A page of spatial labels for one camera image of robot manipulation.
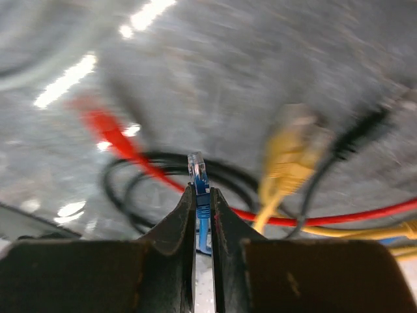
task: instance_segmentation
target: black connector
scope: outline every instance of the black connector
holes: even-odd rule
[[[391,110],[380,108],[359,120],[354,127],[336,140],[330,150],[338,160],[345,161],[367,144],[378,140],[394,127]]]

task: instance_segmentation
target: ethernet cable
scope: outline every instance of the ethernet cable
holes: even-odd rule
[[[398,112],[401,112],[405,107],[402,100],[409,98],[411,94],[412,91],[407,86],[395,84],[390,97],[382,98],[374,110],[367,112],[363,118],[356,120],[348,131],[334,141],[323,162],[317,168],[317,173],[309,182],[300,213],[297,216],[297,225],[287,235],[287,239],[294,237],[306,225],[313,195],[329,169],[337,162],[348,160],[350,156],[357,154],[369,143],[387,135],[395,125]]]
[[[115,4],[113,0],[94,0],[83,25],[73,30],[68,40],[52,50],[51,54],[37,62],[0,72],[0,91],[34,83],[52,74],[57,68],[62,68],[63,64],[70,64],[81,57],[111,25],[111,13]]]
[[[287,164],[289,177],[271,177],[271,173],[267,173],[261,183],[259,189],[259,197],[262,203],[267,203],[268,212],[278,217],[284,217],[280,213],[274,213],[278,207],[277,199],[282,199],[285,193],[291,193],[297,186],[300,186],[308,177],[314,173],[314,163],[320,159],[320,149],[322,149],[327,141],[326,136],[316,138],[315,144],[310,149],[305,149],[304,154],[300,157],[298,164]],[[326,237],[342,237],[344,239],[385,239],[390,237],[407,237],[409,239],[417,239],[417,220],[402,222],[393,228],[374,228],[367,230],[340,230],[332,228],[322,228],[317,226],[306,226],[302,231],[314,235],[322,235]]]
[[[408,261],[417,258],[417,246],[394,246],[388,249],[397,261]]]
[[[210,223],[210,185],[200,152],[188,155],[188,171],[197,196],[196,214],[200,222],[199,250],[204,254],[211,254],[211,248],[207,245]]]
[[[122,207],[123,201],[118,199],[114,192],[111,191],[111,187],[109,185],[109,174],[111,169],[118,164],[127,164],[129,162],[133,164],[137,164],[140,166],[146,175],[141,175],[140,177],[136,177],[134,181],[132,181],[131,186],[134,186],[139,180],[143,179],[143,176],[153,177],[155,179],[164,182],[167,186],[170,186],[174,190],[179,192],[183,192],[184,187],[174,180],[170,179],[169,175],[184,175],[187,172],[187,165],[186,165],[186,157],[182,155],[176,155],[173,153],[161,153],[161,152],[148,152],[145,153],[140,149],[140,146],[134,145],[126,136],[123,135],[122,129],[120,127],[120,122],[107,110],[104,110],[101,105],[100,101],[97,98],[91,96],[84,96],[77,99],[71,103],[72,108],[76,109],[78,113],[81,115],[81,119],[85,123],[85,126],[91,129],[93,134],[98,136],[99,140],[106,140],[111,144],[111,148],[113,152],[121,158],[120,160],[116,160],[116,162],[112,162],[109,165],[108,170],[106,170],[106,179],[107,187],[106,193],[108,194],[110,200],[115,204],[116,207]],[[185,158],[185,165],[182,165],[182,158]],[[177,168],[184,168],[183,171],[169,171],[168,169],[174,166]],[[225,166],[219,162],[215,161],[207,161],[207,166],[210,165],[212,169],[210,170],[211,175],[214,175],[216,171],[216,175],[220,178],[221,173],[225,172],[228,175],[232,174],[232,176],[236,176],[238,179],[246,181],[251,188],[254,190],[257,189],[257,182],[256,180],[249,177],[247,174],[241,171],[237,171],[234,168],[229,166]],[[221,180],[225,186],[233,185],[232,181],[228,181],[226,179]],[[307,225],[309,226],[317,226],[317,225],[325,225],[325,224],[337,224],[342,222],[352,222],[358,220],[365,220],[370,218],[382,218],[385,216],[399,214],[404,212],[409,212],[415,210],[417,207],[417,198],[413,198],[408,201],[404,201],[402,203],[397,203],[395,205],[391,205],[389,207],[383,207],[380,209],[374,209],[372,211],[360,212],[360,213],[353,213],[348,215],[339,215],[339,216],[324,216],[319,218],[311,218],[307,221]],[[236,208],[231,208],[240,218],[246,220],[255,220],[255,215],[252,212],[243,211]],[[292,218],[276,218],[270,217],[268,220],[268,224],[276,225],[276,226],[295,226],[296,220]]]
[[[280,146],[281,151],[270,156],[266,177],[259,188],[259,198],[264,206],[253,225],[259,233],[263,232],[284,197],[295,192],[314,173],[315,164],[330,142],[329,131],[319,125],[309,125],[304,131],[309,136],[302,138],[302,132],[290,125],[270,140],[269,144]]]
[[[37,23],[45,18],[48,7],[53,4],[54,1],[55,0],[32,0],[26,3],[24,1],[14,1],[14,5],[23,12],[19,12],[17,19],[18,27],[8,25],[4,31],[0,32],[0,49],[10,46],[10,44],[13,44],[16,40],[21,39],[28,31],[32,31]],[[14,12],[11,14],[11,17],[16,21],[16,18],[14,18],[13,15]]]

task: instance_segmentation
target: gray concrete floor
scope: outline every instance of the gray concrete floor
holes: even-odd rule
[[[10,9],[11,2],[0,5]],[[5,41],[0,70],[19,68],[65,46],[64,38],[82,25],[93,5],[52,3],[48,19]],[[412,87],[417,78],[415,1],[129,0],[112,5],[111,14],[103,13],[106,23],[98,36],[79,53],[42,78],[0,93],[0,200],[87,239],[128,239],[136,233],[101,191],[100,171],[111,153],[68,108],[80,93],[100,96],[147,149],[200,150],[260,177],[263,147],[280,124],[284,104],[306,103],[338,133],[389,97],[396,83]],[[0,34],[22,23],[19,12],[0,23]],[[359,212],[414,197],[416,117],[412,105],[394,132],[338,166],[323,182],[312,215]],[[118,174],[118,188],[134,172]],[[137,200],[155,217],[179,198],[153,181],[143,190]],[[292,212],[299,203],[300,193],[285,200]],[[415,214],[343,227],[389,225]],[[266,234],[279,238],[285,230],[268,228]],[[198,288],[206,295],[209,266],[200,263]],[[416,264],[403,268],[415,290]],[[211,299],[203,297],[200,312],[207,312]]]

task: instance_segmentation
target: yellow connector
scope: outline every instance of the yellow connector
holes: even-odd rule
[[[308,124],[291,124],[275,135],[267,147],[266,177],[260,184],[259,199],[264,205],[256,216],[253,228],[263,233],[268,219],[284,197],[295,192],[314,173],[314,167],[330,139],[315,119]]]

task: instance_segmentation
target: gray cable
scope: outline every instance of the gray cable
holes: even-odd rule
[[[60,44],[57,50],[40,61],[0,72],[0,91],[33,83],[78,60],[111,25],[114,4],[117,4],[117,1],[95,0],[85,23],[73,30],[67,43]]]

